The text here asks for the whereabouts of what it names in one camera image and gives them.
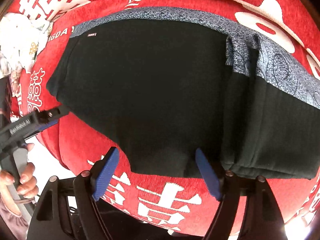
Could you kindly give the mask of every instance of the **red fabric with white print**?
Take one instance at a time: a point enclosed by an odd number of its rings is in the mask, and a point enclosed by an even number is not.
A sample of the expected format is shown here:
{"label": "red fabric with white print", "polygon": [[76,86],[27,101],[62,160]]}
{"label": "red fabric with white print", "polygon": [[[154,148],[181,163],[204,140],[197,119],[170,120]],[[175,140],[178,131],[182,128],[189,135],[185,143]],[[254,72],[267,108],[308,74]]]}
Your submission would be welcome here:
{"label": "red fabric with white print", "polygon": [[[292,53],[309,74],[320,79],[320,32],[299,0],[15,0],[10,12],[23,13],[30,19],[43,17],[55,21],[47,47],[38,55],[31,74],[23,72],[21,75],[20,92],[15,102],[20,115],[59,105],[45,86],[73,26],[124,9],[148,6],[196,9],[238,21],[277,42]],[[90,169],[111,146],[116,146],[73,114],[61,118],[59,124],[42,132],[38,139],[75,174]],[[301,215],[318,208],[318,178],[311,181],[269,179],[268,182],[285,221],[297,213]],[[132,173],[122,151],[104,199],[138,219],[201,236],[206,233],[218,207],[202,179]],[[240,229],[243,213],[244,198],[241,198],[232,233]]]}

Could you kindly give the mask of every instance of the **blue patterned fabric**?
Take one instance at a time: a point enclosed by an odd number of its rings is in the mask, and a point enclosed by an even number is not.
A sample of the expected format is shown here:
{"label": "blue patterned fabric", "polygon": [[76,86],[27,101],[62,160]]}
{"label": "blue patterned fabric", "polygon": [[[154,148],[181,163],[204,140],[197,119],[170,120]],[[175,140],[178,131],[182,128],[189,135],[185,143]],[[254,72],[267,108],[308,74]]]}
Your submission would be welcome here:
{"label": "blue patterned fabric", "polygon": [[107,22],[128,19],[191,22],[226,34],[226,64],[233,66],[234,72],[249,76],[250,48],[257,49],[257,76],[283,92],[320,109],[320,81],[311,76],[290,53],[263,34],[213,13],[174,7],[124,10],[75,26],[70,38]]}

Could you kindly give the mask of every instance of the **folded black cloth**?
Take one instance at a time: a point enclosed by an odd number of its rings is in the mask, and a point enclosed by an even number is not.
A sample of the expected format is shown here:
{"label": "folded black cloth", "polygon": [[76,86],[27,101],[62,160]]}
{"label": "folded black cloth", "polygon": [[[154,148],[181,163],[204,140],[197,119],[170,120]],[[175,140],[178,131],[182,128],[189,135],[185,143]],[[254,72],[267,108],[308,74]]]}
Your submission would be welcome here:
{"label": "folded black cloth", "polygon": [[189,22],[104,23],[70,38],[47,89],[136,173],[199,178],[199,147],[243,177],[315,177],[320,110],[257,77],[257,50],[251,74],[233,72],[226,40]]}

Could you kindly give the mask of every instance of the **screw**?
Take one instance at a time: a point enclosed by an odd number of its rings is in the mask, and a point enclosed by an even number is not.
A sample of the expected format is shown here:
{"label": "screw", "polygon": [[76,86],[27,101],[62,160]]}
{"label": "screw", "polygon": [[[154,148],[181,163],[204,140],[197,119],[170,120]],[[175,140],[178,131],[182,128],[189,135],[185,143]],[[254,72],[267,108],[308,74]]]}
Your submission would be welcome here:
{"label": "screw", "polygon": [[81,176],[82,177],[88,177],[90,175],[90,171],[82,171]]}
{"label": "screw", "polygon": [[263,177],[263,176],[258,176],[257,180],[260,181],[260,182],[266,182],[266,178]]}
{"label": "screw", "polygon": [[234,173],[231,170],[226,170],[226,175],[232,177]]}
{"label": "screw", "polygon": [[55,182],[57,180],[57,178],[58,178],[57,176],[52,176],[52,177],[50,177],[49,181]]}

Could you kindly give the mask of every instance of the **fingernail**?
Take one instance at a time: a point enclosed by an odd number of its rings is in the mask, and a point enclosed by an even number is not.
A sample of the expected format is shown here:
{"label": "fingernail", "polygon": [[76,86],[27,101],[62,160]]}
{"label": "fingernail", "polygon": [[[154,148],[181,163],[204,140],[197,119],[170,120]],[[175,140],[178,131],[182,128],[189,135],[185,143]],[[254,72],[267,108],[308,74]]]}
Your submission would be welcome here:
{"label": "fingernail", "polygon": [[27,191],[25,189],[20,189],[17,192],[19,195],[23,195],[23,194],[27,193]]}
{"label": "fingernail", "polygon": [[6,180],[7,182],[9,182],[9,183],[14,183],[14,179],[10,179],[10,178],[8,178],[8,177],[6,177],[5,180]]}
{"label": "fingernail", "polygon": [[21,179],[20,179],[20,183],[21,184],[25,184],[27,182],[27,176],[26,175],[22,175]]}

